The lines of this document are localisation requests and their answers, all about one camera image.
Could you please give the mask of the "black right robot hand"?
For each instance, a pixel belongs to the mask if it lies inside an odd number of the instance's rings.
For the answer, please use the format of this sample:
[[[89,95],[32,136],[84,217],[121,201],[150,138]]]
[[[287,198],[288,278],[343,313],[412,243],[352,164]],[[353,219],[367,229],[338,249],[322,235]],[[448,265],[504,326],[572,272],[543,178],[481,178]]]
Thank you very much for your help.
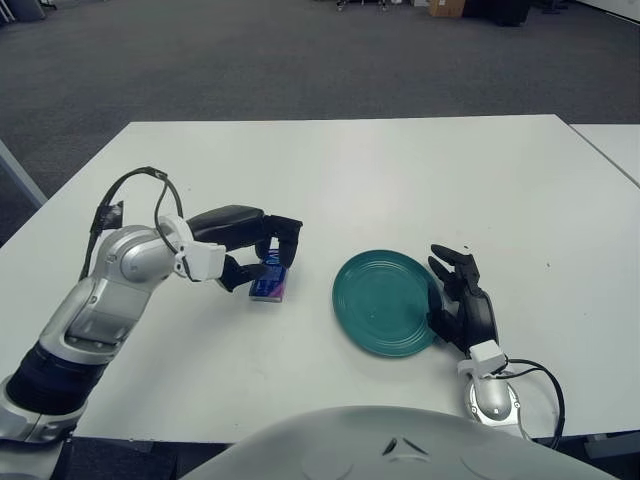
[[[473,255],[438,244],[432,244],[431,251],[429,267],[442,282],[446,297],[457,303],[458,308],[455,314],[450,313],[437,299],[438,292],[431,289],[429,328],[465,355],[476,344],[489,340],[499,343],[491,299],[479,286],[480,273]]]

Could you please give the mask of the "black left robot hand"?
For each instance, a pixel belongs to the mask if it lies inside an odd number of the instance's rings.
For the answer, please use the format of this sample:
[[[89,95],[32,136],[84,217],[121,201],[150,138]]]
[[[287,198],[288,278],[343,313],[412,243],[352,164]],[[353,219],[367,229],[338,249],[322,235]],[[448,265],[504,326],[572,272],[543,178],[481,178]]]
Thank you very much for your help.
[[[234,257],[225,255],[218,283],[228,292],[259,279],[267,271],[265,265],[271,242],[278,243],[278,259],[284,268],[293,264],[300,230],[300,220],[268,215],[262,209],[228,205],[197,215],[187,221],[196,241],[222,245],[226,251],[253,246],[260,263],[240,265]]]

